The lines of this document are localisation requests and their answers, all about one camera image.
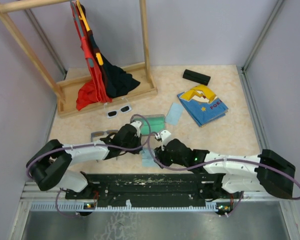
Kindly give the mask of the grey blue sunglasses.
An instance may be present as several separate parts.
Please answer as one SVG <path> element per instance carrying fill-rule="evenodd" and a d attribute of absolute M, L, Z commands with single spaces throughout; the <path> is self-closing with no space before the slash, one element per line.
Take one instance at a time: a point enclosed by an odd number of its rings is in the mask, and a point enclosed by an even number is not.
<path fill-rule="evenodd" d="M 90 134 L 90 141 L 94 142 L 97 138 L 100 138 L 105 135 L 115 134 L 117 132 L 118 132 L 117 129 L 110 129 L 110 130 L 105 130 L 105 131 L 95 131 Z"/>

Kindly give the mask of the black glasses case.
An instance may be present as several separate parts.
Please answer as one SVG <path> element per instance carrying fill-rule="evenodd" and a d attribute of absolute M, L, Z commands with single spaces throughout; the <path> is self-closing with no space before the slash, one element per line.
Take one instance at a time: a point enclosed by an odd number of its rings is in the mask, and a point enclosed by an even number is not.
<path fill-rule="evenodd" d="M 185 69 L 183 72 L 182 77 L 186 80 L 201 84 L 201 85 L 205 85 L 207 86 L 209 84 L 209 81 L 211 79 L 210 76 L 208 75 L 204 75 L 202 73 L 199 72 L 195 72 L 189 69 Z"/>

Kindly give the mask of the light blue flat lens cloth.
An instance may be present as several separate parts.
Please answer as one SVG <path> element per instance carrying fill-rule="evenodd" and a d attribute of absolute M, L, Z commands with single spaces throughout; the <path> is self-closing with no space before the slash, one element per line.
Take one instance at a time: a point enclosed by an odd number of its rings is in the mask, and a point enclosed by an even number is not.
<path fill-rule="evenodd" d="M 178 103 L 172 103 L 168 114 L 165 117 L 165 123 L 176 126 L 182 116 L 183 106 Z"/>

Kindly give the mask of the red hanging garment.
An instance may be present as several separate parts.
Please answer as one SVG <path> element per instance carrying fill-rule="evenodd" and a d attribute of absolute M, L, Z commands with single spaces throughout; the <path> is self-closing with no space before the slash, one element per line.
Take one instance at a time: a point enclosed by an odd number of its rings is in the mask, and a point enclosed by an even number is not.
<path fill-rule="evenodd" d="M 76 109 L 81 110 L 90 104 L 112 102 L 112 98 L 107 96 L 101 70 L 95 60 L 93 68 L 88 67 L 91 80 L 86 82 L 78 91 Z"/>

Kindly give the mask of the grey glasses case green lining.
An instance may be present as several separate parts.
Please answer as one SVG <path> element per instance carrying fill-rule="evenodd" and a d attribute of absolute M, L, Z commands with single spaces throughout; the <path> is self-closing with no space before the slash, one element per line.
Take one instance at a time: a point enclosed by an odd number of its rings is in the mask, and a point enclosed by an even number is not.
<path fill-rule="evenodd" d="M 144 117 L 148 120 L 151 131 L 149 131 L 148 124 L 145 122 L 145 120 L 143 118 L 134 117 L 135 121 L 142 122 L 142 127 L 140 128 L 140 133 L 143 136 L 149 135 L 152 132 L 159 133 L 160 131 L 162 131 L 166 128 L 164 114 L 144 115 Z"/>

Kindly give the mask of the blue yellow folded cloth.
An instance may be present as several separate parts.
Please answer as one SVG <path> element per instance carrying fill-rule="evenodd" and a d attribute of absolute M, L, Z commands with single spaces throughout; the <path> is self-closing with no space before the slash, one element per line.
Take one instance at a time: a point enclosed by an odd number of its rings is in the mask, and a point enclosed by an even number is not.
<path fill-rule="evenodd" d="M 225 116 L 229 109 L 209 87 L 203 84 L 179 93 L 177 98 L 199 127 Z"/>

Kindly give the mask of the white sunglasses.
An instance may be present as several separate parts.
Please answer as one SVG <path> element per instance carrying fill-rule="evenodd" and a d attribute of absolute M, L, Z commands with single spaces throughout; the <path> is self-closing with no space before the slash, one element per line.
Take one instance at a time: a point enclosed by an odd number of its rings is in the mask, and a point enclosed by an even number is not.
<path fill-rule="evenodd" d="M 118 115 L 118 113 L 126 114 L 126 113 L 132 111 L 132 106 L 131 106 L 130 102 L 128 101 L 128 99 L 126 97 L 122 97 L 121 100 L 123 100 L 125 102 L 125 104 L 116 110 L 107 110 L 108 103 L 103 104 L 103 109 L 104 109 L 104 111 L 106 113 L 106 117 L 108 119 L 112 119 L 112 118 L 116 117 Z"/>

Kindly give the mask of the black hanging garment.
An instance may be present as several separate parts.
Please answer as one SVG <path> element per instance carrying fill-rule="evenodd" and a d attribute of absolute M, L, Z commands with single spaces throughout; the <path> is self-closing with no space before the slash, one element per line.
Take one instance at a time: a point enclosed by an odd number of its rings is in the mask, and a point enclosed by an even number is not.
<path fill-rule="evenodd" d="M 127 73 L 122 68 L 112 65 L 102 54 L 103 65 L 96 63 L 101 71 L 102 81 L 106 94 L 109 98 L 118 98 L 126 96 L 132 90 L 135 90 L 141 83 L 134 79 L 132 74 Z"/>

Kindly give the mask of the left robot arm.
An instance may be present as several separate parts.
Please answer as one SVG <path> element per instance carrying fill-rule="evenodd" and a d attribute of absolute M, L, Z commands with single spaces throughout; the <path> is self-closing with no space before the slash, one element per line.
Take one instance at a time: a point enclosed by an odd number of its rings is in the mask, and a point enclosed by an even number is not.
<path fill-rule="evenodd" d="M 62 144 L 50 140 L 26 164 L 26 174 L 41 191 L 54 187 L 72 190 L 87 199 L 93 195 L 94 186 L 88 183 L 85 173 L 69 167 L 88 161 L 104 161 L 125 153 L 138 154 L 142 149 L 140 121 L 122 126 L 118 132 L 86 144 Z"/>

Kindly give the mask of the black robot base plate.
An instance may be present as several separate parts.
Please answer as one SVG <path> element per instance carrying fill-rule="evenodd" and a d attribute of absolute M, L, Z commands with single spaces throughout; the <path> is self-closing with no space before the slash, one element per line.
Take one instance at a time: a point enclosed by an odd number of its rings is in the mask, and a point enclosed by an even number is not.
<path fill-rule="evenodd" d="M 221 187 L 220 174 L 87 174 L 81 192 L 66 189 L 67 200 L 96 201 L 101 207 L 124 207 L 129 201 L 137 208 L 204 207 L 206 202 L 236 200 L 239 191 L 228 193 Z"/>

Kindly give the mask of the yellow clothes hanger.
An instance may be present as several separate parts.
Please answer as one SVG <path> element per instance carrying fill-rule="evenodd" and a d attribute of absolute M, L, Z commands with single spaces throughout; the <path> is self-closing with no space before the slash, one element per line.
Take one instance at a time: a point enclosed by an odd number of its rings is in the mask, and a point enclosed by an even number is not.
<path fill-rule="evenodd" d="M 96 44 L 96 41 L 95 41 L 94 36 L 93 36 L 93 32 L 92 32 L 92 30 L 91 30 L 91 28 L 88 24 L 88 21 L 87 21 L 87 18 L 86 18 L 85 7 L 80 3 L 79 0 L 76 0 L 76 6 L 77 6 L 77 8 L 79 10 L 79 13 L 80 13 L 80 19 L 83 21 L 83 24 L 85 26 L 85 29 L 86 29 L 86 32 L 87 32 L 87 35 L 88 35 L 88 38 L 89 38 L 89 42 L 90 42 L 92 50 L 94 52 L 96 61 L 100 66 L 103 66 L 104 65 L 103 57 L 102 57 L 102 54 L 100 52 L 100 49 L 99 49 L 98 45 Z"/>

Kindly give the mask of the light blue lens cloth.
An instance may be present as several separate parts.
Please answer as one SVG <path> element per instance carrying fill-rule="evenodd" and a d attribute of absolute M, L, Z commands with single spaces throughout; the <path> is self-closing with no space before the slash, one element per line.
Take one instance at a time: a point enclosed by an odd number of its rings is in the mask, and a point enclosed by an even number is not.
<path fill-rule="evenodd" d="M 141 164 L 143 167 L 156 167 L 157 166 L 153 157 L 151 156 L 151 153 L 153 153 L 153 150 L 151 149 L 149 151 L 148 148 L 144 148 L 141 151 Z"/>
<path fill-rule="evenodd" d="M 165 117 L 165 123 L 176 126 L 182 116 L 183 106 L 178 103 L 172 103 L 168 114 Z"/>

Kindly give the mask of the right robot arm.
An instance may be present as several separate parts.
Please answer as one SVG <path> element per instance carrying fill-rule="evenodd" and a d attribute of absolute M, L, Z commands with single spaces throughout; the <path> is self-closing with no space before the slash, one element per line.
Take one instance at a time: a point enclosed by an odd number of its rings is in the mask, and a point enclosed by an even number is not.
<path fill-rule="evenodd" d="M 171 170 L 194 174 L 218 175 L 213 192 L 219 198 L 237 192 L 266 192 L 279 199 L 293 198 L 295 166 L 270 149 L 250 156 L 223 155 L 208 150 L 191 149 L 178 139 L 156 147 L 154 161 Z"/>

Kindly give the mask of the wooden clothes rack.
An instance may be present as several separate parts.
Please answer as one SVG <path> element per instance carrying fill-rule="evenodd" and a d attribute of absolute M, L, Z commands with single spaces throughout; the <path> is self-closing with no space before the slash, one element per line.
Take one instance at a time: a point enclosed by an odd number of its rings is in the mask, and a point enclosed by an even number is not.
<path fill-rule="evenodd" d="M 31 60 L 33 65 L 42 75 L 43 79 L 53 90 L 57 97 L 57 113 L 61 118 L 75 116 L 85 112 L 91 112 L 93 110 L 103 108 L 102 103 L 93 103 L 83 110 L 78 111 L 76 109 L 76 92 L 85 83 L 92 79 L 90 75 L 84 75 L 73 79 L 66 79 L 60 82 L 56 82 L 46 67 L 40 61 L 34 50 L 29 45 L 26 38 L 20 32 L 14 21 L 10 18 L 9 13 L 16 11 L 30 10 L 32 8 L 38 8 L 43 6 L 50 6 L 63 3 L 63 0 L 19 0 L 1 4 L 0 3 L 0 20 L 10 32 L 12 37 L 24 51 L 24 53 Z M 144 0 L 139 1 L 141 29 L 142 29 L 142 43 L 143 43 L 143 56 L 144 61 L 135 63 L 129 66 L 124 66 L 122 69 L 128 73 L 138 72 L 141 76 L 141 84 L 136 90 L 131 91 L 125 97 L 129 101 L 136 101 L 146 97 L 155 96 L 158 93 L 158 89 L 155 81 L 151 75 L 151 67 L 149 60 L 149 35 L 148 35 L 148 23 L 147 23 L 147 9 L 146 2 Z"/>

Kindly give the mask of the grey red clothes hanger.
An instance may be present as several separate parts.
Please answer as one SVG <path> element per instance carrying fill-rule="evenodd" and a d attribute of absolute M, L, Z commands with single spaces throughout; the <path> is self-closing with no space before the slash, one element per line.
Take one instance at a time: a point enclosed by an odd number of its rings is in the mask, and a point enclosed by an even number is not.
<path fill-rule="evenodd" d="M 85 8 L 78 0 L 71 1 L 70 7 L 74 25 L 80 39 L 81 49 L 84 53 L 84 58 L 88 67 L 93 68 L 95 66 L 95 57 L 88 36 L 89 27 L 87 27 L 88 22 L 85 15 Z"/>

